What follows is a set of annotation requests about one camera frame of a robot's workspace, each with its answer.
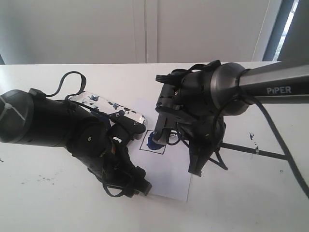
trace white table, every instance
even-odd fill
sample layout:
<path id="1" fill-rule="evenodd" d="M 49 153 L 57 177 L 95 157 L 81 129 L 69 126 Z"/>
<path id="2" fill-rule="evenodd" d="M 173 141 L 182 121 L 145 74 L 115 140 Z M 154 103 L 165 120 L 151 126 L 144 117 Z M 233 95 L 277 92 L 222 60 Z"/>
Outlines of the white table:
<path id="1" fill-rule="evenodd" d="M 72 70 L 87 77 L 86 90 L 131 107 L 142 96 L 157 100 L 156 74 L 193 64 L 7 65 L 0 66 L 0 94 L 31 87 L 53 93 Z M 266 65 L 241 63 L 246 68 Z M 76 92 L 80 78 L 69 77 L 57 99 Z M 298 167 L 309 182 L 309 106 L 267 105 Z M 224 141 L 281 153 L 255 106 L 226 117 Z M 150 195 L 107 196 L 100 182 L 63 148 L 0 144 L 0 231 L 244 231 L 305 232 L 309 201 L 286 161 L 222 149 L 229 167 L 211 162 L 193 176 L 186 203 Z"/>

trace white wall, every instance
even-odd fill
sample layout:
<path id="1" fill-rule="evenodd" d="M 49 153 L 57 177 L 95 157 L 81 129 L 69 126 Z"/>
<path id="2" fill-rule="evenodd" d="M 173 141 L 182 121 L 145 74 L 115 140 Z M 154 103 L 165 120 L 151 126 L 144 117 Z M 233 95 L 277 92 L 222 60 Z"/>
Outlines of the white wall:
<path id="1" fill-rule="evenodd" d="M 7 64 L 259 61 L 281 3 L 2 1 L 0 52 Z"/>

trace sheet of paper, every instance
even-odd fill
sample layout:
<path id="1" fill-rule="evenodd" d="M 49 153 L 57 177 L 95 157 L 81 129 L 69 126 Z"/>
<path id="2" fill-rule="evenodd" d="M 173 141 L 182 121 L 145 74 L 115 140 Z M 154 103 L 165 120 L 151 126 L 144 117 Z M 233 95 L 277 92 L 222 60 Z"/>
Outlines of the sheet of paper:
<path id="1" fill-rule="evenodd" d="M 146 179 L 153 186 L 150 194 L 187 201 L 191 179 L 188 173 L 189 149 L 180 142 L 175 146 L 150 150 L 146 144 L 158 118 L 155 102 L 137 100 L 133 109 L 146 117 L 146 132 L 141 140 L 130 143 L 128 149 L 134 165 L 147 173 Z"/>

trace robotic arm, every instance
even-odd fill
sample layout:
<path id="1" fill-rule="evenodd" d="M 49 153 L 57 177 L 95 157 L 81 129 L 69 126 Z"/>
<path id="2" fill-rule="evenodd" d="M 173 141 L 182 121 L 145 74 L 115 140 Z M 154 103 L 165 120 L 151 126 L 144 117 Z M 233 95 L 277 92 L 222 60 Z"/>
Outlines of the robotic arm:
<path id="1" fill-rule="evenodd" d="M 81 89 L 64 100 L 48 99 L 56 95 L 65 77 L 81 75 Z M 274 158 L 290 163 L 301 187 L 309 197 L 309 189 L 301 177 L 291 153 L 261 103 L 306 103 L 309 101 L 309 63 L 280 62 L 246 70 L 239 64 L 214 61 L 197 64 L 188 70 L 177 69 L 168 75 L 158 75 L 163 83 L 156 111 L 159 113 L 153 141 L 161 146 L 169 142 L 175 131 L 177 142 L 189 147 L 189 172 L 201 176 L 210 160 L 225 170 L 219 150 L 228 147 L 222 142 L 225 133 L 224 116 L 236 116 L 256 103 L 266 116 L 284 153 Z M 108 188 L 120 189 L 115 197 L 147 195 L 151 184 L 144 179 L 146 172 L 130 161 L 127 144 L 145 131 L 141 122 L 119 111 L 107 114 L 72 96 L 83 93 L 85 77 L 72 71 L 63 76 L 55 94 L 46 95 L 31 89 L 29 93 L 11 90 L 0 97 L 0 141 L 40 146 L 62 146 L 78 158 L 96 178 Z M 218 161 L 211 159 L 215 153 Z"/>

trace zip tie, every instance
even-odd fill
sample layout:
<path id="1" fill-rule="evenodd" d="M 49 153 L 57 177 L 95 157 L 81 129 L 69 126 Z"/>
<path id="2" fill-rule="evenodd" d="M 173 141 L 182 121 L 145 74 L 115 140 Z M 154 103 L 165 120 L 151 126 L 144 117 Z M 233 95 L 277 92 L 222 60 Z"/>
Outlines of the zip tie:
<path id="1" fill-rule="evenodd" d="M 19 111 L 16 110 L 15 107 L 13 107 L 11 104 L 7 103 L 1 96 L 0 96 L 0 100 L 4 103 L 4 109 L 3 109 L 3 111 L 2 111 L 2 113 L 1 113 L 1 115 L 0 115 L 0 121 L 3 119 L 3 117 L 4 117 L 5 113 L 6 113 L 6 111 L 9 110 L 9 109 L 13 109 L 13 110 L 21 117 L 22 120 L 24 120 L 24 121 L 26 120 L 26 119 L 19 113 Z"/>

